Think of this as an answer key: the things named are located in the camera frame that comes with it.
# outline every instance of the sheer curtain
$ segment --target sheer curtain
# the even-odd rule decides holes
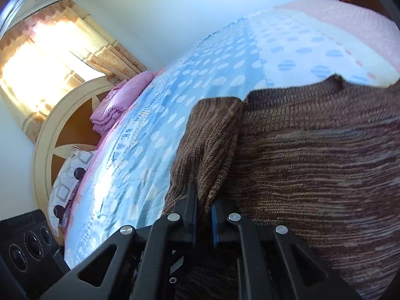
[[[0,95],[34,143],[72,89],[103,75],[116,84],[146,69],[72,0],[35,12],[0,41]]]

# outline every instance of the pink blanket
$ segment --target pink blanket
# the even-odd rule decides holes
[[[122,81],[113,88],[90,117],[94,124],[93,130],[101,135],[108,132],[121,115],[136,101],[153,78],[153,73],[146,71],[128,82]]]
[[[301,11],[348,32],[384,57],[400,73],[400,31],[385,16],[370,9],[333,0],[299,0],[277,8]]]

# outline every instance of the metal screw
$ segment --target metal screw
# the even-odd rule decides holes
[[[180,218],[181,218],[181,216],[178,213],[171,213],[167,217],[167,219],[170,221],[178,221]]]
[[[130,225],[124,225],[119,230],[119,232],[122,233],[122,234],[131,234],[132,231],[133,231],[133,228]]]
[[[275,228],[275,231],[276,231],[278,234],[287,234],[287,233],[288,233],[288,229],[287,229],[287,227],[285,227],[284,225],[278,225],[278,226]]]
[[[242,217],[239,213],[231,213],[227,218],[231,221],[239,221]]]

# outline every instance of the patterned pillowcase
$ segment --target patterned pillowcase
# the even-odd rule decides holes
[[[59,236],[59,226],[65,228],[68,224],[71,203],[95,152],[73,147],[55,179],[47,206],[47,214],[56,236]]]

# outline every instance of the black speaker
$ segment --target black speaker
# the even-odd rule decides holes
[[[0,299],[36,300],[69,271],[45,214],[0,221]]]

